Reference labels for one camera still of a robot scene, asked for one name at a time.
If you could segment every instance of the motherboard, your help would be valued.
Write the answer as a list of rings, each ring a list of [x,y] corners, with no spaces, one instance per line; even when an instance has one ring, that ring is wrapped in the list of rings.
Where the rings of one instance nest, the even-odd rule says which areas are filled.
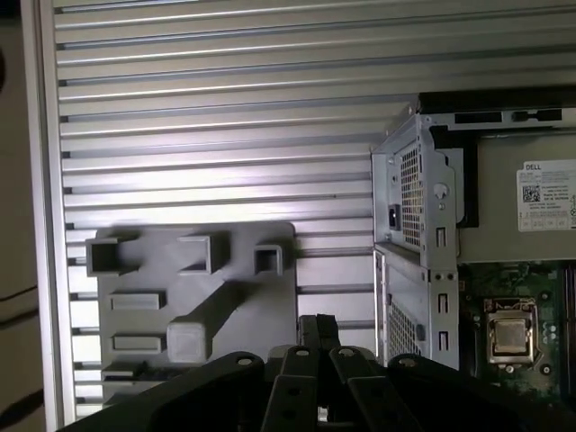
[[[459,281],[462,369],[531,399],[560,403],[561,263],[462,265]]]

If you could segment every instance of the mesh vent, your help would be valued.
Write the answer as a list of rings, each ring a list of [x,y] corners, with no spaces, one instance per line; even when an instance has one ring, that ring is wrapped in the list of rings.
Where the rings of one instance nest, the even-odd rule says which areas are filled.
[[[416,344],[416,324],[394,302],[388,309],[388,359],[400,354],[422,355]]]
[[[420,146],[401,155],[400,187],[402,192],[402,234],[404,241],[420,247],[420,218],[423,212]]]

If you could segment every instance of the sticker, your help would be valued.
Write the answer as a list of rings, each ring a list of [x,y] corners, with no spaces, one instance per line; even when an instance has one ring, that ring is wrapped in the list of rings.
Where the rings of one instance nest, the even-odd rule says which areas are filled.
[[[516,179],[520,231],[576,230],[576,160],[525,162]]]

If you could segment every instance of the horizontal metal slat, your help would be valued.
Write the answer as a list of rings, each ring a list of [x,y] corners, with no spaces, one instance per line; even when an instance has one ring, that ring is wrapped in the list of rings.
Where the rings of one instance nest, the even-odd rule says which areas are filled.
[[[232,92],[225,94],[200,94],[189,96],[171,96],[159,98],[129,99],[120,101],[101,101],[86,103],[63,103],[60,112],[62,115],[80,114],[101,114],[134,112],[138,109],[185,109],[198,107],[217,107],[225,103],[231,103],[241,109],[242,104],[270,104],[281,103],[287,99],[298,101],[299,104],[307,101],[315,102],[319,99],[348,98],[348,97],[387,97],[391,100],[408,101],[409,92],[426,91],[450,91],[470,88],[479,89],[483,87],[505,87],[505,86],[530,86],[532,84],[545,83],[551,79],[552,74],[563,75],[563,80],[571,82],[572,77],[568,67],[575,69],[566,59],[558,67],[549,65],[544,67],[543,63],[534,64],[532,69],[526,69],[522,65],[512,66],[508,60],[507,70],[479,70],[470,73],[457,75],[449,69],[445,69],[444,76],[428,76],[421,79],[399,78],[388,81],[360,83],[352,85],[319,85],[315,87],[295,87],[284,90],[257,90],[249,92]]]
[[[66,0],[56,0],[55,6]],[[478,14],[482,12],[497,12],[528,9],[534,7],[573,5],[569,0],[524,0],[522,4],[514,2],[485,0],[481,3],[458,2],[458,1],[422,1],[405,0],[402,2],[390,0],[283,0],[272,4],[266,0],[243,0],[226,2],[226,4],[212,2],[200,2],[188,4],[172,4],[151,7],[134,7],[113,11],[96,11],[86,13],[63,13],[56,16],[55,27],[57,29],[85,28],[95,26],[109,26],[122,24],[143,23],[169,23],[180,20],[218,19],[231,16],[263,14],[289,14],[303,12],[313,14],[316,11],[329,13],[330,10],[348,14],[350,10],[364,7],[382,6],[387,9],[390,18],[420,17],[427,15],[453,15],[453,14]]]
[[[298,219],[361,217],[372,214],[371,198],[333,200],[140,207],[114,210],[67,210],[66,223],[107,222],[110,225],[292,221]]]
[[[127,193],[81,193],[64,196],[64,205],[98,207],[115,205],[201,203],[230,200],[265,200],[271,198],[299,198],[317,196],[346,196],[371,194],[370,181],[326,182],[306,184],[275,184],[270,186],[245,186],[208,189],[178,189]]]
[[[277,127],[244,127],[232,130],[198,130],[195,132],[150,133],[128,137],[62,139],[62,151],[141,149],[145,147],[208,146],[222,143],[258,142],[262,140],[311,140],[342,136],[366,137],[376,141],[382,133],[385,118],[374,121],[339,121],[324,124],[306,124]]]
[[[347,249],[372,248],[374,237],[372,232],[364,235],[335,235],[335,236],[309,236],[299,237],[299,249],[307,251],[314,249]]]
[[[211,51],[196,51],[195,54],[192,51],[183,51],[181,54],[183,57],[181,58],[178,58],[174,52],[158,53],[154,59],[146,59],[142,57],[143,54],[138,55],[137,50],[134,50],[128,57],[124,58],[122,56],[114,57],[110,52],[103,52],[102,59],[109,64],[61,66],[58,69],[58,77],[64,80],[90,77],[122,77],[138,75],[142,71],[146,71],[147,74],[162,74],[215,68],[248,68],[333,60],[456,55],[458,53],[486,52],[490,50],[533,50],[552,45],[569,46],[572,40],[570,38],[576,32],[574,28],[542,31],[525,29],[518,32],[503,31],[502,33],[487,33],[483,35],[454,34],[423,39],[412,35],[404,40],[392,39],[386,41],[384,38],[374,36],[379,33],[378,29],[372,28],[370,30],[364,36],[358,35],[355,39],[342,40],[338,43],[334,40],[327,40],[323,44],[307,42],[301,45],[287,44],[285,47],[257,46],[257,49],[260,50],[257,54],[249,52],[250,49],[242,51],[241,49],[230,47],[226,48],[227,55],[216,55],[217,52]],[[347,35],[347,31],[341,31],[340,33]],[[74,51],[71,50],[68,53],[62,51],[61,54],[67,54],[67,61],[80,61],[80,55]]]
[[[367,28],[319,31],[292,30],[286,34],[239,35],[235,38],[216,38],[208,40],[174,40],[170,43],[142,43],[130,46],[108,46],[92,49],[64,49],[57,53],[60,66],[96,64],[99,62],[118,63],[120,61],[142,61],[147,59],[197,56],[214,56],[275,51],[322,49],[346,47],[358,44],[402,44],[410,41],[433,41],[481,36],[499,36],[526,32],[550,32],[574,29],[576,13],[564,13],[553,20],[543,20],[541,16],[517,18],[490,18],[486,20],[467,20],[453,22],[434,22],[401,24],[388,26],[366,26]]]
[[[220,185],[278,184],[282,177],[332,176],[364,174],[370,172],[370,160],[327,162],[301,162],[273,165],[231,166],[216,168],[171,169],[168,171],[139,171],[111,174],[75,174],[63,178],[64,187],[87,187],[113,185],[117,188],[134,190],[165,190],[185,187],[215,187]]]
[[[167,116],[151,119],[118,121],[74,121],[60,124],[62,137],[85,135],[127,134],[144,132],[193,131],[230,129],[245,126],[278,126],[319,122],[366,121],[393,116],[401,109],[397,103],[368,103],[360,105],[321,106],[279,109],[260,112],[233,112]]]
[[[549,67],[576,65],[576,54],[530,54],[514,56],[514,67],[538,68],[546,64]],[[390,65],[348,65],[326,68],[309,68],[274,72],[229,73],[223,76],[198,76],[176,78],[170,80],[149,80],[146,85],[142,81],[121,84],[92,84],[63,86],[58,90],[62,108],[69,104],[84,106],[82,102],[90,102],[99,106],[110,104],[113,100],[147,100],[151,96],[178,96],[202,94],[217,94],[221,92],[236,92],[246,90],[261,90],[281,87],[288,94],[293,86],[335,86],[346,84],[361,84],[382,82],[384,80],[413,80],[429,77],[457,76],[460,74],[477,74],[482,71],[506,72],[510,69],[509,57],[460,59],[451,61],[421,61],[409,64]]]
[[[120,101],[98,101],[87,103],[63,103],[62,115],[90,115],[111,113],[135,113],[138,116],[146,111],[209,109],[220,107],[218,111],[236,113],[253,109],[253,104],[319,104],[321,100],[373,97],[394,94],[396,85],[392,83],[361,83],[353,85],[318,85],[314,87],[291,87],[274,90],[250,90],[230,93],[192,94],[156,98],[128,99]],[[391,102],[405,102],[407,97],[394,97]]]
[[[76,405],[76,416],[78,419],[83,419],[102,410],[103,407],[104,405],[102,403],[78,403]]]
[[[62,160],[64,173],[123,168],[185,167],[216,164],[246,164],[257,162],[290,162],[304,159],[359,158],[370,154],[371,143],[310,144],[307,146],[247,148],[239,150],[195,151],[160,154],[150,157],[72,157]]]
[[[338,321],[374,320],[374,295],[367,293],[298,296],[299,315],[335,315]]]
[[[58,30],[58,43],[121,41],[137,38],[158,38],[166,36],[184,37],[214,32],[238,32],[285,28],[286,26],[322,25],[331,23],[356,23],[389,18],[386,6],[369,6],[341,10],[307,11],[299,13],[261,14],[254,16],[236,16],[220,19],[186,19],[154,24],[120,25],[114,31],[108,27],[85,28],[82,30]]]

